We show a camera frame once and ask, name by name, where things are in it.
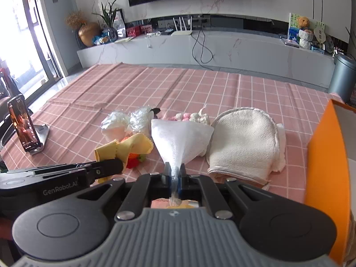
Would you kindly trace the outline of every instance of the white towel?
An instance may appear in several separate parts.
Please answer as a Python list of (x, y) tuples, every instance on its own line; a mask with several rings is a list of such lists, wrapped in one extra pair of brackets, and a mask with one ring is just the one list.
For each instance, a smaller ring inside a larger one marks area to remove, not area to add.
[(230, 109), (212, 123), (215, 128), (206, 160), (209, 174), (221, 173), (265, 185), (272, 171), (285, 166), (285, 132), (263, 110)]

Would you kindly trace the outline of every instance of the floor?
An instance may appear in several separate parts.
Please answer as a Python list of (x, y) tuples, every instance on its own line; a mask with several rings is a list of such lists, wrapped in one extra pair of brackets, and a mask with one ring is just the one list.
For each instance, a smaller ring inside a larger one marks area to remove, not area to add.
[[(175, 68), (191, 68), (191, 69), (208, 70), (207, 68), (201, 67), (200, 65), (188, 65), (188, 64), (145, 64), (144, 66), (147, 66), (147, 67), (175, 67)], [(213, 71), (239, 73), (239, 74), (242, 74), (242, 75), (250, 75), (250, 76), (262, 77), (262, 78), (272, 79), (272, 80), (281, 81), (281, 82), (292, 83), (292, 84), (305, 86), (305, 87), (308, 87), (308, 88), (311, 88), (311, 89), (315, 89), (315, 90), (318, 90), (318, 91), (323, 91), (323, 92), (327, 92), (328, 91), (327, 88), (323, 88), (323, 87), (320, 87), (318, 85), (305, 83), (305, 82), (301, 82), (301, 81), (290, 79), (290, 78), (286, 78), (286, 77), (281, 77), (281, 76), (261, 73), (261, 72), (254, 72), (254, 71), (235, 69), (235, 68), (213, 67), (213, 66), (209, 66), (209, 69), (213, 70)], [(36, 112), (37, 110), (39, 110), (46, 103), (46, 101), (48, 99), (50, 99), (52, 96), (54, 96), (63, 87), (67, 86), (73, 79), (78, 77), (85, 70), (86, 69), (80, 69), (77, 72), (71, 74), (70, 76), (62, 78), (55, 85), (53, 85), (50, 89), (48, 89), (44, 94), (42, 94), (34, 103), (32, 103), (30, 105), (30, 109), (33, 112)]]
[(41, 84), (42, 79), (46, 79), (46, 81), (48, 81), (48, 78), (44, 70), (38, 73), (34, 78), (32, 78), (30, 81), (28, 81), (24, 86), (22, 86), (19, 89), (24, 94), (25, 99), (28, 98), (32, 93), (34, 93), (37, 89), (39, 89), (42, 86)]

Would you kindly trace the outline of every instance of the table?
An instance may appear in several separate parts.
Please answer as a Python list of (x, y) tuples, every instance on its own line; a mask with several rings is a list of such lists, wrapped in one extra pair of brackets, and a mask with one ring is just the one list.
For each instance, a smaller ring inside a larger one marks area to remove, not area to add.
[[(51, 128), (42, 153), (25, 154), (14, 136), (1, 155), (9, 169), (94, 160), (94, 148), (106, 143), (100, 123), (116, 109), (128, 113), (143, 105), (157, 106), (161, 108), (159, 117), (168, 118), (178, 112), (197, 112), (206, 104), (212, 121), (228, 109), (256, 107), (286, 129), (287, 165), (282, 173), (270, 175), (269, 190), (303, 202), (307, 143), (330, 98), (341, 100), (294, 84), (235, 73), (94, 65), (33, 115), (35, 124), (46, 123)], [(130, 182), (141, 174), (162, 172), (163, 166), (154, 149), (138, 168), (125, 169), (119, 176)], [(188, 174), (207, 174), (208, 167), (204, 158), (186, 164)]]

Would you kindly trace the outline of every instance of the trash can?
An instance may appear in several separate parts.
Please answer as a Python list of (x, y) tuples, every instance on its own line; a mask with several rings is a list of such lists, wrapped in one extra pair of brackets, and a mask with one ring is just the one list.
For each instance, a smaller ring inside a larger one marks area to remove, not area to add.
[(348, 102), (355, 84), (356, 61), (346, 55), (339, 54), (328, 93), (337, 93), (344, 102)]

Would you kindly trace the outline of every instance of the smartphone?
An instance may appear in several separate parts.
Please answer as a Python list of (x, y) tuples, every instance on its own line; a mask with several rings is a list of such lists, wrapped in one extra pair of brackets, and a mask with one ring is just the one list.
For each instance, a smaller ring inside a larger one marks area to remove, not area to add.
[(29, 152), (42, 146), (34, 129), (22, 94), (19, 94), (8, 101), (8, 111), (24, 150)]

